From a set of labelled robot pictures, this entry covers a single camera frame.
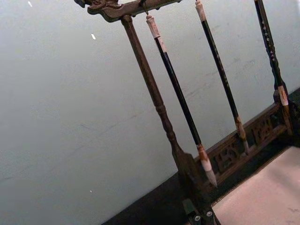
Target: carved lattice panel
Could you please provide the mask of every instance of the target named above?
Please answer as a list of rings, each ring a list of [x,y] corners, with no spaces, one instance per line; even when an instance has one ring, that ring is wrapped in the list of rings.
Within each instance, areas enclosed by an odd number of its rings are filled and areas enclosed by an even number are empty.
[[[252,129],[252,133],[255,137],[256,144],[262,143],[268,136],[272,135],[273,127],[270,117],[261,120],[257,125]]]
[[[231,143],[226,146],[219,154],[215,157],[220,173],[223,173],[229,167],[234,165],[240,158],[237,143]]]

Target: white brush tip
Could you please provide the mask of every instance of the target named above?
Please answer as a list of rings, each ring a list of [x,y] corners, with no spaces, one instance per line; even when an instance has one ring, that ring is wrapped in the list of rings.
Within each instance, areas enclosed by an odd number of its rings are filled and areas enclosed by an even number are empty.
[[[218,187],[217,179],[213,170],[206,171],[206,176],[213,186]]]

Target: light blue wall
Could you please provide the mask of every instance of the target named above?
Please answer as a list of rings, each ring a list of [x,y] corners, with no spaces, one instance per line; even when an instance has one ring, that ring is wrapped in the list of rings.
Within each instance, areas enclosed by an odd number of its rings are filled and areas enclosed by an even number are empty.
[[[274,83],[254,3],[203,3],[246,122],[272,103]],[[97,225],[176,172],[170,144],[121,23],[72,0],[31,4],[0,4],[0,224]],[[265,0],[289,91],[300,87],[299,4]],[[235,126],[194,1],[151,14],[208,148]],[[134,24],[178,141],[196,156],[145,14]]]

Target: dark floor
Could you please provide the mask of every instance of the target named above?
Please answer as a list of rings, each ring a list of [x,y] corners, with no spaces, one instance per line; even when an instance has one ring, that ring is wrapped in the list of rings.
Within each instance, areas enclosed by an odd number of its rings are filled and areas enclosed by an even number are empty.
[[[290,95],[290,99],[300,105],[300,89]],[[212,201],[223,196],[239,182],[245,180],[264,165],[271,157],[283,151],[285,146],[274,142],[256,157],[251,159],[247,167],[236,172],[219,187],[211,198]],[[187,222],[181,201],[183,193],[179,187],[177,174],[162,185],[140,198],[104,225],[182,225]]]

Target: hanging loop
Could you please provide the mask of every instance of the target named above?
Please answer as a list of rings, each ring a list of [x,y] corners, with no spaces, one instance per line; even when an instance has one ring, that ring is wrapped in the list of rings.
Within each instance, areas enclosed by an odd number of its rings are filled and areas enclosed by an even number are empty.
[[[141,0],[139,5],[140,5],[141,7],[143,7],[143,9],[145,10],[145,13],[146,13],[147,15],[149,15],[148,8],[147,8],[147,5],[146,5],[146,0]]]

